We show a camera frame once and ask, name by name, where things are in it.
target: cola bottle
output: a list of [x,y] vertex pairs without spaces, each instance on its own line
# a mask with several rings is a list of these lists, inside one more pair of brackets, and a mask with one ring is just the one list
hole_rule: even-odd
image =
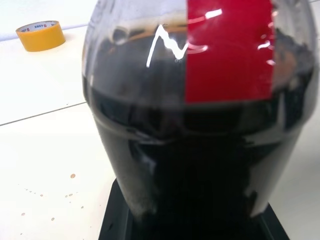
[[315,32],[307,0],[97,3],[83,92],[142,228],[224,236],[264,211],[315,107]]

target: masking tape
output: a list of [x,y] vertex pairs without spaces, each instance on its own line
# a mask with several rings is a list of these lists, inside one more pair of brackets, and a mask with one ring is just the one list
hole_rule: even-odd
[[66,40],[58,21],[39,21],[19,27],[16,34],[28,52],[60,46]]

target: black base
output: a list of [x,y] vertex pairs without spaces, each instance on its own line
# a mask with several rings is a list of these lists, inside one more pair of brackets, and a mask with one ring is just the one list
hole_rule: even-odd
[[[269,205],[263,214],[250,224],[248,236],[233,237],[232,240],[289,240],[277,216]],[[181,236],[166,236],[166,239],[182,239]],[[133,216],[124,200],[117,180],[113,182],[110,197],[103,218],[99,240],[141,240],[142,233],[133,221]],[[208,236],[189,239],[210,239]]]

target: white table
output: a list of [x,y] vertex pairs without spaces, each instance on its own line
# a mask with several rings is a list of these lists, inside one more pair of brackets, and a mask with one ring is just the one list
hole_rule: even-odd
[[0,41],[0,125],[85,102],[86,29],[65,30],[64,44],[40,52],[25,51],[19,39]]
[[[81,104],[85,30],[44,52],[0,42],[0,240],[98,239],[115,175]],[[270,200],[291,240],[320,239],[319,130],[320,104]]]

